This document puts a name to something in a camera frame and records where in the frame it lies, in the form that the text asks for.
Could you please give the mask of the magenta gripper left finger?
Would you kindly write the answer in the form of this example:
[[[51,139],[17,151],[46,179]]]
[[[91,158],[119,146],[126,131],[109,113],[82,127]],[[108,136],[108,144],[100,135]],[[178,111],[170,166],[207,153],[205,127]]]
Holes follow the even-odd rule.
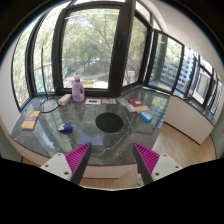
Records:
[[[66,154],[55,154],[41,168],[72,183],[79,184],[91,153],[92,145],[88,142]]]

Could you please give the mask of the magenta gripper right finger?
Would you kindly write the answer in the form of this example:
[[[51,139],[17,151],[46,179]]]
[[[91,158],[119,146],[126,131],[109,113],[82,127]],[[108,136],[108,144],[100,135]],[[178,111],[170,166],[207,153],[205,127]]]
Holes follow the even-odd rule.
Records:
[[[138,173],[145,185],[182,169],[168,154],[158,154],[138,143],[133,144],[133,154],[137,162]]]

